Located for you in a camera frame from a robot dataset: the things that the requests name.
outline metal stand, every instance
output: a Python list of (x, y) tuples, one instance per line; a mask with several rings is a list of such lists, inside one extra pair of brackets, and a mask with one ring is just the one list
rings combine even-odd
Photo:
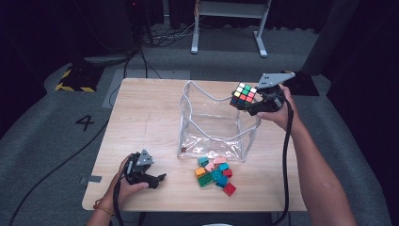
[(270, 4), (272, 0), (268, 0), (266, 4), (245, 4), (245, 3), (228, 3), (228, 2), (206, 2), (201, 1), (199, 5), (199, 15), (195, 16), (195, 27), (193, 42), (191, 45), (191, 54), (197, 54), (199, 51), (199, 16), (224, 16), (224, 17), (239, 17), (239, 18), (255, 18), (261, 19), (259, 30), (254, 31), (256, 43), (258, 44), (261, 57), (267, 57), (266, 49), (262, 41), (262, 33), (264, 24), (266, 22), (267, 14), (269, 13)]

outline human hand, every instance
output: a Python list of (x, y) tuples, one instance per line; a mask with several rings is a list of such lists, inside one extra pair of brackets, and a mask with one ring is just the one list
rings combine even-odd
[[(296, 106), (294, 103), (294, 100), (291, 96), (291, 91), (289, 88), (284, 87), (283, 85), (279, 85), (284, 92), (284, 96), (287, 99), (287, 101), (291, 104), (291, 108), (294, 111), (294, 120), (293, 120), (293, 125), (295, 121), (300, 121)], [(273, 121), (276, 125), (281, 127), (284, 131), (287, 131), (287, 122), (288, 122), (288, 106), (287, 103), (284, 102), (284, 105), (282, 106), (281, 109), (279, 109), (277, 112), (258, 112), (256, 115), (257, 117), (263, 119), (263, 120), (269, 120)]]
[[(114, 194), (114, 187), (117, 184), (117, 181), (120, 177), (120, 174), (123, 171), (123, 167), (126, 164), (129, 156), (127, 156), (122, 163), (120, 164), (120, 170), (115, 174), (114, 178), (112, 179), (111, 184), (109, 185), (108, 190), (106, 191), (104, 197), (110, 198), (112, 200)], [(120, 180), (120, 194), (118, 196), (118, 204), (122, 204), (125, 202), (130, 196), (134, 195), (135, 193), (144, 190), (149, 187), (148, 183), (138, 183), (135, 185), (130, 185), (129, 182), (126, 181), (126, 178), (122, 178)]]

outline number 4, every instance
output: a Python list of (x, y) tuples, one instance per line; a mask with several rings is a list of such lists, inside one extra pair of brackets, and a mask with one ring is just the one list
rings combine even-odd
[(84, 124), (85, 128), (83, 129), (83, 131), (86, 132), (86, 130), (88, 129), (88, 125), (89, 124), (94, 124), (94, 121), (90, 121), (90, 120), (91, 120), (91, 116), (90, 115), (86, 115), (82, 119), (76, 121), (76, 124)]

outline human arm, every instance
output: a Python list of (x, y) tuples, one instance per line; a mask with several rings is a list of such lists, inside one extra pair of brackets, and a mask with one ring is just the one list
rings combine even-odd
[[(112, 215), (109, 214), (107, 211), (114, 213), (114, 204), (113, 204), (113, 194), (114, 194), (114, 187), (117, 183), (120, 173), (123, 171), (123, 166), (125, 165), (126, 161), (129, 157), (126, 157), (123, 162), (120, 164), (120, 170), (115, 174), (114, 178), (109, 185), (109, 188), (106, 190), (103, 198), (98, 202), (102, 208), (95, 208), (93, 213), (91, 214), (90, 219), (86, 223), (87, 226), (95, 225), (101, 226), (109, 225), (109, 221), (112, 218)], [(149, 187), (147, 183), (139, 183), (135, 185), (130, 185), (125, 178), (122, 178), (120, 181), (120, 194), (118, 196), (118, 204), (121, 205), (123, 202), (126, 201), (130, 196), (137, 193), (140, 190), (146, 189)]]
[[(311, 215), (312, 225), (356, 225), (343, 187), (299, 118), (290, 90), (286, 87), (281, 89), (294, 111), (291, 138), (295, 147), (302, 198)], [(278, 112), (260, 112), (257, 116), (287, 130), (286, 103)]]

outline bracelet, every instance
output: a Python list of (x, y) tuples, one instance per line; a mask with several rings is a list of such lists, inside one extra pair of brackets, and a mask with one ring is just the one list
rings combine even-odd
[(109, 209), (107, 209), (107, 208), (105, 208), (105, 207), (99, 205), (99, 202), (100, 202), (101, 200), (102, 200), (102, 199), (99, 199), (99, 200), (96, 201), (96, 203), (93, 205), (93, 209), (102, 209), (102, 210), (104, 210), (106, 213), (108, 213), (109, 215), (111, 215), (111, 217), (114, 217), (115, 214), (114, 214), (113, 211), (110, 211)]

